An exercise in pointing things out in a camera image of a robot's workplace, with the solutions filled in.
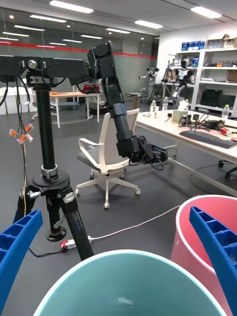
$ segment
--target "teal bucket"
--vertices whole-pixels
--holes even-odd
[[[34,316],[226,316],[177,264],[137,250],[91,257],[65,273]]]

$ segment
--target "desk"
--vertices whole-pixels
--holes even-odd
[[[59,94],[54,94],[53,92],[50,93],[51,100],[55,100],[55,103],[52,103],[51,105],[54,105],[56,107],[56,115],[57,115],[57,124],[58,128],[60,128],[60,120],[59,120],[59,99],[62,98],[85,98],[86,99],[86,111],[87,111],[87,119],[89,119],[89,97],[96,97],[97,98],[97,123],[99,123],[99,116],[100,116],[100,93],[90,93],[90,94],[84,94],[81,92],[62,92]]]
[[[199,114],[200,115],[200,113],[193,112],[193,111],[189,111],[189,114],[192,114],[192,115]],[[212,116],[212,115],[209,115],[208,119],[219,119],[219,118]],[[233,121],[227,120],[226,124],[233,126]],[[160,134],[162,136],[173,139],[176,142],[176,145],[166,147],[166,149],[169,150],[171,148],[174,148],[176,154],[177,154],[177,144],[182,143],[182,144],[185,144],[187,146],[193,147],[195,149],[199,149],[202,152],[213,155],[213,156],[219,158],[220,160],[227,160],[227,161],[230,161],[230,162],[234,163],[235,165],[237,165],[237,146],[226,149],[226,148],[221,148],[221,147],[206,144],[206,143],[201,143],[199,141],[181,136],[179,133],[181,131],[189,130],[189,127],[178,127],[178,124],[175,122],[172,122],[171,119],[165,123],[159,117],[158,118],[147,118],[144,116],[144,113],[139,113],[138,118],[137,118],[137,125],[145,128],[145,129],[148,129],[152,132],[155,132],[157,134]],[[210,132],[206,131],[206,133],[208,133],[208,134],[211,133],[212,135],[218,136],[218,137],[223,136],[223,138],[226,139],[226,137],[224,135],[221,135],[220,132],[218,132],[216,130],[211,130]],[[228,186],[226,186],[218,181],[215,181],[215,180],[207,177],[206,175],[201,174],[200,172],[197,172],[197,171],[189,168],[188,166],[186,166],[186,165],[184,165],[184,164],[182,164],[182,163],[180,163],[172,158],[168,158],[168,161],[172,164],[178,165],[182,168],[189,170],[192,174],[194,174],[198,178],[200,178],[200,179],[210,183],[211,185],[237,197],[236,190],[234,190],[234,189],[232,189],[232,188],[230,188],[230,187],[228,187]]]

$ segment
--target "tripod leg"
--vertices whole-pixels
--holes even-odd
[[[72,232],[73,239],[78,249],[81,260],[93,256],[93,251],[83,225],[78,204],[73,189],[61,200],[61,208],[68,221],[69,228]]]
[[[46,197],[46,203],[50,222],[50,232],[46,236],[46,238],[49,241],[60,241],[66,236],[67,233],[66,229],[60,224],[56,227],[54,226],[60,221],[60,205],[58,204],[58,201],[53,199],[52,197]]]
[[[24,217],[24,215],[27,215],[31,212],[33,206],[34,206],[34,203],[35,203],[35,198],[34,199],[31,199],[29,196],[28,196],[28,191],[29,189],[26,190],[26,214],[25,214],[25,202],[24,202],[24,193],[23,193],[23,188],[19,194],[19,199],[18,199],[18,202],[17,202],[17,211],[16,211],[16,214],[15,214],[15,217],[14,217],[14,220],[13,220],[13,223],[19,221],[22,217]]]

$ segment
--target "red stripe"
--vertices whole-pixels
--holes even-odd
[[[37,48],[37,49],[53,49],[53,50],[61,50],[61,51],[76,51],[81,53],[88,53],[88,49],[84,48],[73,48],[73,47],[37,47],[37,44],[23,44],[23,43],[3,43],[0,42],[0,45],[7,46],[16,46],[16,47],[26,47],[26,48]],[[114,52],[114,55],[117,56],[127,56],[127,57],[138,57],[138,58],[149,58],[149,59],[157,59],[157,56],[143,55],[143,54],[131,54],[131,53],[120,53]]]

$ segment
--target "white office chair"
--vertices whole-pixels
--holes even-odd
[[[127,112],[127,121],[130,130],[134,130],[137,121],[139,109]],[[78,160],[84,162],[93,169],[90,173],[90,181],[78,184],[75,194],[79,196],[80,188],[92,186],[105,182],[105,203],[104,208],[109,209],[109,183],[120,184],[125,187],[135,189],[136,195],[141,194],[141,190],[134,184],[122,180],[125,177],[125,168],[129,165],[128,158],[122,158],[118,154],[116,143],[116,128],[114,120],[106,113],[103,120],[103,125],[100,134],[99,144],[89,141],[85,138],[79,139],[79,147],[81,153],[78,154]],[[96,146],[89,150],[85,149],[85,144]]]

